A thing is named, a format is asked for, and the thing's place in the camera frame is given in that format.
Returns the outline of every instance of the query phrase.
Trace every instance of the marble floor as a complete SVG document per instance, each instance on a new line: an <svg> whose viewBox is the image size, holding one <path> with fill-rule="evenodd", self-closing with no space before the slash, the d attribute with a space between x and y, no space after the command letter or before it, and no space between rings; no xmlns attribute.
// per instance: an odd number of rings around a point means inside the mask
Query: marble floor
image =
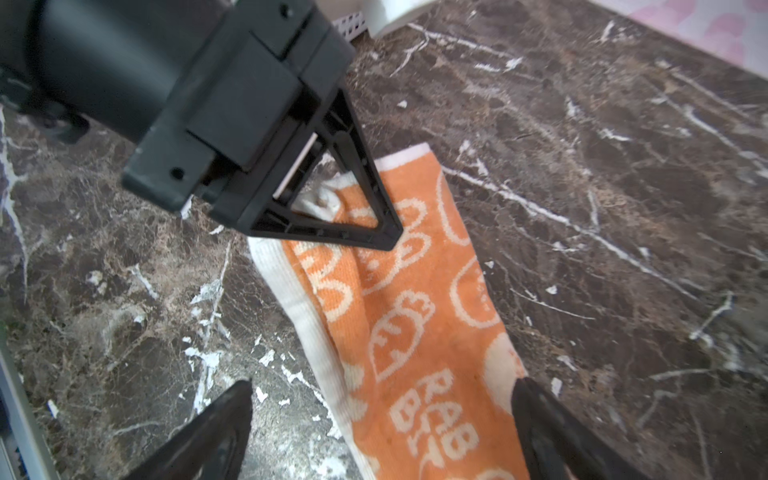
<svg viewBox="0 0 768 480"><path fill-rule="evenodd" d="M531 375L653 478L768 478L768 83L577 0L355 46L373 153L430 143ZM102 127L0 120L0 316L62 478L127 474L239 378L240 478L359 477L242 236L121 190Z"/></svg>

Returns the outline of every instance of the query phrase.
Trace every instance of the white plastic part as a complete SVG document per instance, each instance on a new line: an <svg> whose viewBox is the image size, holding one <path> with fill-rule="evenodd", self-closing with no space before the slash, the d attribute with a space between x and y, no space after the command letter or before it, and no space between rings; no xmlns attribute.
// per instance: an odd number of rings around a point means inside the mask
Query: white plastic part
<svg viewBox="0 0 768 480"><path fill-rule="evenodd" d="M326 18L347 40L368 29L379 38L429 10L437 0L315 0Z"/></svg>
<svg viewBox="0 0 768 480"><path fill-rule="evenodd" d="M352 41L357 35L363 33L367 27L362 12L355 12L346 17L338 18L333 21L333 26L347 41Z"/></svg>
<svg viewBox="0 0 768 480"><path fill-rule="evenodd" d="M362 14L373 38L395 31L427 12L437 0L362 0Z"/></svg>

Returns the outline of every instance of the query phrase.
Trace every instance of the black cylindrical tube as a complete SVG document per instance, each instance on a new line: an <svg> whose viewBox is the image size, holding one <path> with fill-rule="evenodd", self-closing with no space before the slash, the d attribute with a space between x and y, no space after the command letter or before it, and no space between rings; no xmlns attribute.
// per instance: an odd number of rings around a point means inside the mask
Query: black cylindrical tube
<svg viewBox="0 0 768 480"><path fill-rule="evenodd" d="M137 143L226 0L42 0L31 69L57 100Z"/></svg>

